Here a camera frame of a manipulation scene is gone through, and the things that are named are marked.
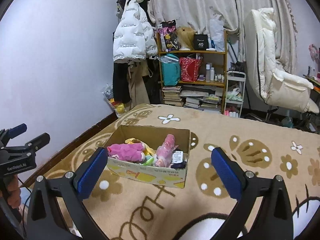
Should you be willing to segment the person's left hand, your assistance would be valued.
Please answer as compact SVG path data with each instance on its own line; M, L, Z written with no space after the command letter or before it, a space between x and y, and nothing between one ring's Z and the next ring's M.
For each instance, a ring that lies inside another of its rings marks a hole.
M19 208L21 204L21 190L19 188L19 181L17 175L14 175L11 178L11 181L7 185L7 191L9 193L9 196L7 198L8 205L10 205L13 209Z

